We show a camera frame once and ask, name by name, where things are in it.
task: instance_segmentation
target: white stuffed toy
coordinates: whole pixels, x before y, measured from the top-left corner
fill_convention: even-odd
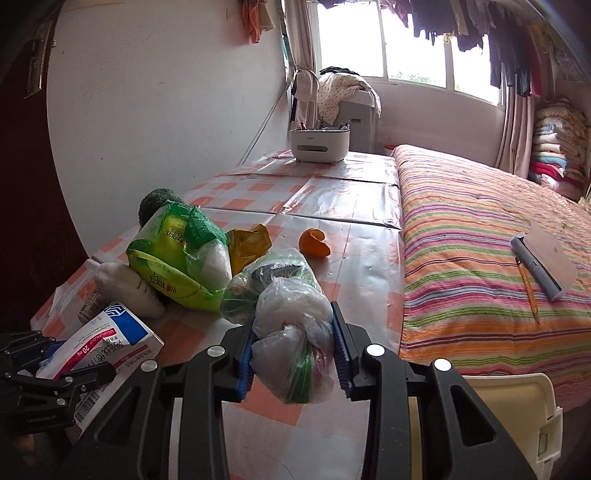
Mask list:
[[[127,265],[103,263],[96,273],[96,288],[109,304],[118,301],[142,318],[159,318],[164,305],[139,274]]]

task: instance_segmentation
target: yellow pencil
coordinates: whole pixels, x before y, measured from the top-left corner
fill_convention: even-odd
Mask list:
[[[535,322],[539,324],[540,316],[538,315],[538,302],[535,300],[534,291],[532,290],[530,284],[530,279],[527,277],[527,271],[523,263],[521,263],[521,259],[519,257],[515,257],[515,261],[517,262],[517,268],[519,269],[519,273],[521,274],[523,285],[525,285],[527,298],[530,301],[531,313],[534,314]]]

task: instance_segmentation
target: stack of blankets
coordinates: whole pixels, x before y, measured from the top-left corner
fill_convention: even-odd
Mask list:
[[[535,113],[528,178],[577,202],[587,185],[584,115],[558,96]]]

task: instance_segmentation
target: checkered tablecloth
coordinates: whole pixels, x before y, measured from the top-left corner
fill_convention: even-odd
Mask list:
[[[404,307],[404,245],[398,176],[389,157],[349,154],[336,166],[295,163],[288,153],[266,155],[196,186],[184,199],[224,231],[265,225],[272,250],[297,247],[301,233],[319,228],[332,253],[310,259],[324,293],[347,322],[374,342],[398,351]],[[31,320],[34,329],[67,338],[77,312],[95,289],[99,262],[125,262],[136,226],[97,252]],[[178,304],[146,323],[164,341],[163,365],[189,360],[219,343],[233,325],[219,315]],[[284,405],[255,379],[240,404],[224,404],[228,464],[233,480],[355,480],[361,469],[368,402],[351,403],[335,386],[329,401]]]

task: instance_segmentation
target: striped bedspread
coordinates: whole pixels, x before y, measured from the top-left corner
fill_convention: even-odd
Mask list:
[[[394,155],[405,243],[401,356],[445,357],[469,375],[543,372],[565,410],[591,400],[591,215],[470,160],[408,145]],[[509,246],[532,220],[579,270],[555,303],[530,276],[539,325]]]

